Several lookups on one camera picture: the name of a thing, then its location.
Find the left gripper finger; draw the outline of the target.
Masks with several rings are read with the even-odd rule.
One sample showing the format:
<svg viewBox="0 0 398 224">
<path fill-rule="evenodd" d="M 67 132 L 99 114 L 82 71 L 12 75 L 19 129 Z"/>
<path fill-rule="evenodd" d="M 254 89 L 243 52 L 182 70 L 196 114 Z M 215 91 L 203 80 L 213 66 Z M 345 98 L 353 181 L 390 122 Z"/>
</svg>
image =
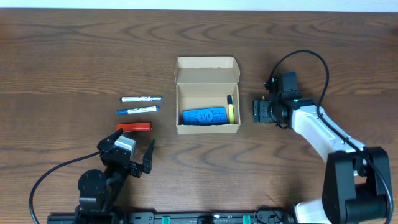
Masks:
<svg viewBox="0 0 398 224">
<path fill-rule="evenodd" d="M 101 152 L 106 152 L 112 150 L 116 147 L 116 140 L 122 136 L 123 128 L 119 128 L 115 133 L 109 135 L 108 137 L 102 139 L 98 145 L 97 149 Z"/>
<path fill-rule="evenodd" d="M 153 157 L 154 146 L 155 146 L 155 139 L 152 140 L 148 150 L 146 150 L 146 153 L 142 158 L 142 172 L 145 174 L 150 174 L 152 170 L 152 157 Z"/>
</svg>

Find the yellow highlighter pen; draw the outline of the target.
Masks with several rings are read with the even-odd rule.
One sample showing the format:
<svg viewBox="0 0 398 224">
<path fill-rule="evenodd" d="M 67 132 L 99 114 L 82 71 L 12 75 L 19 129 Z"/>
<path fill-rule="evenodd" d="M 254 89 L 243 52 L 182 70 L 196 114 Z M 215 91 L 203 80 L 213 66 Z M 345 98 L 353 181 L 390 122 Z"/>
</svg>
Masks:
<svg viewBox="0 0 398 224">
<path fill-rule="evenodd" d="M 234 118 L 234 105 L 233 105 L 233 97 L 232 95 L 227 96 L 227 101 L 228 101 L 228 114 L 229 114 L 229 123 L 234 124 L 235 123 L 235 118 Z"/>
</svg>

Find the blue magnetic whiteboard eraser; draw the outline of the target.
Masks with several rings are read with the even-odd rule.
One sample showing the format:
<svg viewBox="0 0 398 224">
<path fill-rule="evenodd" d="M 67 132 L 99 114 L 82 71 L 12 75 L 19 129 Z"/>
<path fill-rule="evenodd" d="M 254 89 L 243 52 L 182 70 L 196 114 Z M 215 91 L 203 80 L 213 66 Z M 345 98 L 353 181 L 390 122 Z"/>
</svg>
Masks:
<svg viewBox="0 0 398 224">
<path fill-rule="evenodd" d="M 223 107 L 186 110 L 182 112 L 184 125 L 210 126 L 228 123 L 226 109 Z"/>
</svg>

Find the cardboard box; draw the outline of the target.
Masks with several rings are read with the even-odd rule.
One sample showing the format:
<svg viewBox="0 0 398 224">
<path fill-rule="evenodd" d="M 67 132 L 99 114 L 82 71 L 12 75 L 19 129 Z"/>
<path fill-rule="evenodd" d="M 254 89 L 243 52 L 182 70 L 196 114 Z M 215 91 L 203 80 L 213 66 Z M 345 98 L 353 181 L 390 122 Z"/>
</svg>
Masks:
<svg viewBox="0 0 398 224">
<path fill-rule="evenodd" d="M 239 65 L 234 57 L 178 57 L 175 64 L 176 128 L 179 134 L 235 134 L 241 125 Z M 186 125 L 184 111 L 222 107 L 232 96 L 234 123 Z"/>
</svg>

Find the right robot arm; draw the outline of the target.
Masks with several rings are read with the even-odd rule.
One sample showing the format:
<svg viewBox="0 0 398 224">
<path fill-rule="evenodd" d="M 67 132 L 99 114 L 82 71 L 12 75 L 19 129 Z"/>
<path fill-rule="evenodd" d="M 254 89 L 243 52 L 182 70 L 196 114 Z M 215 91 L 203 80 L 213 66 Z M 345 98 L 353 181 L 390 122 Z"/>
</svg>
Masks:
<svg viewBox="0 0 398 224">
<path fill-rule="evenodd" d="M 389 156 L 368 147 L 334 123 L 311 98 L 304 98 L 294 72 L 264 84 L 267 99 L 253 103 L 254 122 L 293 129 L 325 161 L 322 197 L 294 205 L 286 220 L 294 223 L 360 223 L 393 214 Z"/>
</svg>

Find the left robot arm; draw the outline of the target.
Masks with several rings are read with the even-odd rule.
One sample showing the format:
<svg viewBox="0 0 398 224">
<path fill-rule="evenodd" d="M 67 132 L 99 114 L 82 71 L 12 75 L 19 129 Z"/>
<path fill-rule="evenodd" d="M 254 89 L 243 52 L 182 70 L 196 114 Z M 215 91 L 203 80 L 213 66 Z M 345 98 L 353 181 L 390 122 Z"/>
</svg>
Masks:
<svg viewBox="0 0 398 224">
<path fill-rule="evenodd" d="M 92 169 L 79 178 L 75 223 L 128 223 L 127 213 L 116 205 L 118 195 L 129 176 L 139 178 L 143 173 L 150 174 L 154 146 L 152 140 L 139 164 L 131 160 L 136 141 L 123 136 L 123 129 L 102 139 L 97 149 L 106 169 Z"/>
</svg>

